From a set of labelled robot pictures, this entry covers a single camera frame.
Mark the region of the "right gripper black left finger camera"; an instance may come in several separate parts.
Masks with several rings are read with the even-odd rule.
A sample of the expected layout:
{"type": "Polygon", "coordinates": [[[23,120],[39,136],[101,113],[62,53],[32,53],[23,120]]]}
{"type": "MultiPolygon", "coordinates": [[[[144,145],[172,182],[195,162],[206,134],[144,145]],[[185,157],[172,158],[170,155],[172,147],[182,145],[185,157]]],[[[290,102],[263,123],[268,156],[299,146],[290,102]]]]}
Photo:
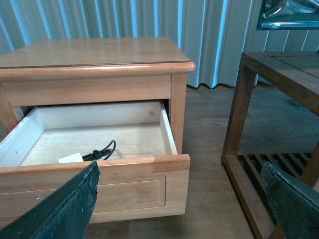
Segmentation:
{"type": "Polygon", "coordinates": [[[82,239],[97,201],[100,171],[92,162],[27,213],[1,229],[2,239],[82,239]]]}

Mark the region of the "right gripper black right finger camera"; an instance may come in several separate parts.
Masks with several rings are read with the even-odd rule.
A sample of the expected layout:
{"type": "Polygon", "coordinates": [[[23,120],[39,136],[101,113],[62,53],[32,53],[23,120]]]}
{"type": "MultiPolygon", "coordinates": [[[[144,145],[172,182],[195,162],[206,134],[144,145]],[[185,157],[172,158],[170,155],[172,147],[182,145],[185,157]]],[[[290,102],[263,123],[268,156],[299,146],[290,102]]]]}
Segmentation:
{"type": "Polygon", "coordinates": [[[287,239],[319,237],[319,193],[276,165],[265,162],[261,177],[270,209],[287,239]]]}

